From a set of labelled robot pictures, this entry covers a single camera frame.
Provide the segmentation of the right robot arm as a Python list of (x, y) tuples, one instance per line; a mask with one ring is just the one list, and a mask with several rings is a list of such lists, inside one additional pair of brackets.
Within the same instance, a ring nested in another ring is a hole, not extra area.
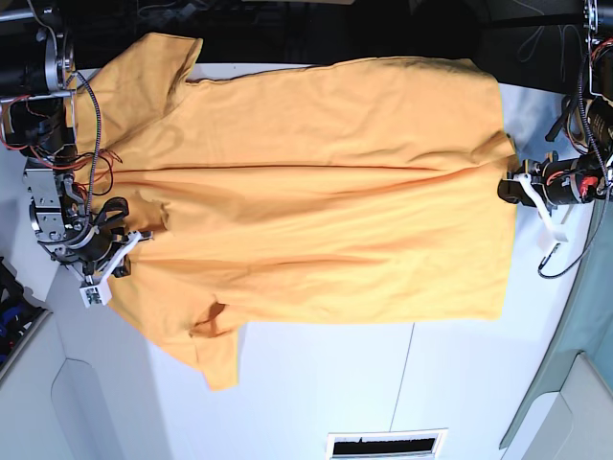
[(127, 201), (102, 196), (93, 208), (101, 148), (102, 114), (94, 121), (94, 148), (77, 148), (76, 93), (94, 92), (76, 69), (74, 47), (55, 1), (1, 4), (1, 143), (26, 159), (24, 182), (38, 244), (51, 259), (91, 284), (103, 275), (129, 274)]

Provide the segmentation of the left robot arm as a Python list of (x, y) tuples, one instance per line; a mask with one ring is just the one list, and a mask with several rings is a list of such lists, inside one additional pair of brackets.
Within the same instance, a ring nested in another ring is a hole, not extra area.
[(583, 24), (576, 88), (562, 99), (545, 136), (554, 142), (564, 134), (578, 155), (561, 159), (551, 151), (540, 162), (522, 161), (499, 181), (497, 194), (505, 202), (550, 210), (612, 199), (612, 3), (585, 1)]

